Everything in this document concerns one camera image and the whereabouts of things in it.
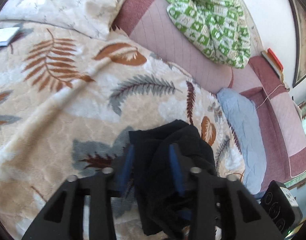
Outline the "black pants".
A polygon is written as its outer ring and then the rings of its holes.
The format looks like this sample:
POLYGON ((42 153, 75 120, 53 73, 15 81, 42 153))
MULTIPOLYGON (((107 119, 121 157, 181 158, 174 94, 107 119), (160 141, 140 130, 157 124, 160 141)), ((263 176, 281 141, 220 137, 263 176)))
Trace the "black pants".
POLYGON ((190 224, 194 197, 186 192, 178 156, 216 175, 211 146, 195 126, 182 120, 131 131, 129 140, 134 146, 134 189, 144 234, 162 231, 171 239, 183 239, 182 229, 190 224))

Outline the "black device with buttons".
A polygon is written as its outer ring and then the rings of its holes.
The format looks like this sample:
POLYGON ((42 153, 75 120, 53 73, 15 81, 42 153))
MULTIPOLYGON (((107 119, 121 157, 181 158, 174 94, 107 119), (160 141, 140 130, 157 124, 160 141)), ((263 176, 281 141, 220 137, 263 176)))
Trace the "black device with buttons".
POLYGON ((278 181, 271 181, 260 200, 283 237, 286 237, 302 220, 303 215, 290 190, 278 181))

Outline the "light blue pillow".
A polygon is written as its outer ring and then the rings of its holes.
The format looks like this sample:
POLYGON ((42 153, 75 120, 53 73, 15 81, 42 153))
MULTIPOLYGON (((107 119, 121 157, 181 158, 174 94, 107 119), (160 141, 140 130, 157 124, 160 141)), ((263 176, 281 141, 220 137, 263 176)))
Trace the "light blue pillow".
POLYGON ((217 97, 241 149, 245 163, 243 184, 251 194, 257 194, 265 177, 267 161, 256 105, 230 88, 220 90, 217 97))

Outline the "leaf pattern fleece blanket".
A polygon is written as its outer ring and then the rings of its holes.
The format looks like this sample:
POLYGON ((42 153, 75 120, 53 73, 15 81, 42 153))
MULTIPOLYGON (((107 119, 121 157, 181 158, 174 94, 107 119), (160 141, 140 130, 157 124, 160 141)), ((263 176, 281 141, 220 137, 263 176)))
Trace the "leaf pattern fleece blanket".
POLYGON ((245 162, 218 98, 180 66, 121 31, 106 40, 20 23, 0 48, 0 222, 21 239, 71 174, 87 177, 123 154, 129 131, 174 120, 210 144, 216 172, 245 162))

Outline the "red book stack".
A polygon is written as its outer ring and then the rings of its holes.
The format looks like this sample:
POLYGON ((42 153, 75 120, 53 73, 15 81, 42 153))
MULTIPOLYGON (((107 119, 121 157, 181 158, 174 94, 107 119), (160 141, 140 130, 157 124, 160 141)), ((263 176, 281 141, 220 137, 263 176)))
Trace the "red book stack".
POLYGON ((278 73, 282 74, 284 67, 281 64, 281 62, 277 59, 276 55, 268 49, 268 51, 263 50, 261 52, 261 55, 264 57, 264 59, 269 63, 269 65, 273 68, 273 70, 278 73))

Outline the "white booklet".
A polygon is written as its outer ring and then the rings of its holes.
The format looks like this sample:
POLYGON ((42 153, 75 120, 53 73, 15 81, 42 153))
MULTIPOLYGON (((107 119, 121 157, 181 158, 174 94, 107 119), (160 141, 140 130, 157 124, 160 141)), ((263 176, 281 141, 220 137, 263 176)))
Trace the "white booklet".
POLYGON ((8 46, 20 27, 0 28, 0 47, 8 46))

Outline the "green white patterned quilt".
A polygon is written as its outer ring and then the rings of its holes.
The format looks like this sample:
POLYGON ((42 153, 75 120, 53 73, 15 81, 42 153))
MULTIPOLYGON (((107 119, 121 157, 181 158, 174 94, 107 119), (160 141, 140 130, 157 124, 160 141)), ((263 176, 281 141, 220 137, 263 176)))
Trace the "green white patterned quilt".
POLYGON ((251 57, 250 33, 239 0, 167 0, 176 28, 214 63, 242 69, 251 57))

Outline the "white floral pillow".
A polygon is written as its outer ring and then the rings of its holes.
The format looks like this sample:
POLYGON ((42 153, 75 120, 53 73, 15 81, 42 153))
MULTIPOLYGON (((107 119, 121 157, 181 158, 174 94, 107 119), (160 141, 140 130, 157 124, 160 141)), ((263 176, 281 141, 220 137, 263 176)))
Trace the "white floral pillow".
POLYGON ((8 0, 0 21, 25 20, 74 29, 106 40, 126 0, 8 0))

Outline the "framed wall painting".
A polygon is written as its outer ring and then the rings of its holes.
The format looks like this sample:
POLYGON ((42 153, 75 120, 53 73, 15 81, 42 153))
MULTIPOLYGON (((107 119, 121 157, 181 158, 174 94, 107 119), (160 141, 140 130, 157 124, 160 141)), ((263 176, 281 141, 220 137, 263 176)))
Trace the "framed wall painting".
POLYGON ((296 35, 296 66, 293 87, 306 78, 306 10, 299 0, 289 0, 296 35))

